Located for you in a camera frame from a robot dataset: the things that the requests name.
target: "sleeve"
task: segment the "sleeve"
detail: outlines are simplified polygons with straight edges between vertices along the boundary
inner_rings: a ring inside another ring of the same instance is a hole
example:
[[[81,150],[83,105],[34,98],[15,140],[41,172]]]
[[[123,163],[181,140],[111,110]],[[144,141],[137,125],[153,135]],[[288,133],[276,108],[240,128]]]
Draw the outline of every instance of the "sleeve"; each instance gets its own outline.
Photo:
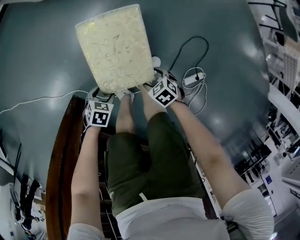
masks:
[[[104,240],[104,234],[99,229],[82,223],[72,224],[67,240]]]
[[[238,224],[247,239],[270,239],[274,231],[271,208],[258,189],[240,192],[223,208],[226,221]]]

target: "floor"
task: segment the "floor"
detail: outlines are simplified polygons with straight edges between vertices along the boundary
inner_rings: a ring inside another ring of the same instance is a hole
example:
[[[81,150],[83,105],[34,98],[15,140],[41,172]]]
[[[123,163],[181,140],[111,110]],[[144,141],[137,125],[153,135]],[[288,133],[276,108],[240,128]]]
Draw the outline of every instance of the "floor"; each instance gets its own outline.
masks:
[[[80,49],[75,25],[92,16],[139,3],[152,55],[168,68],[184,41],[202,35],[210,50],[200,66],[207,77],[207,105],[199,119],[222,143],[232,161],[248,146],[251,132],[262,129],[269,108],[267,66],[260,35],[246,1],[240,0],[45,0],[11,4],[0,23],[0,110],[42,96],[96,85]],[[204,51],[198,41],[187,45],[173,74],[180,79]],[[43,100],[0,115],[4,145],[18,173],[46,185],[60,121],[71,96]],[[204,103],[197,97],[193,111]],[[111,118],[119,108],[116,102]],[[141,97],[133,110],[139,135],[145,135]]]

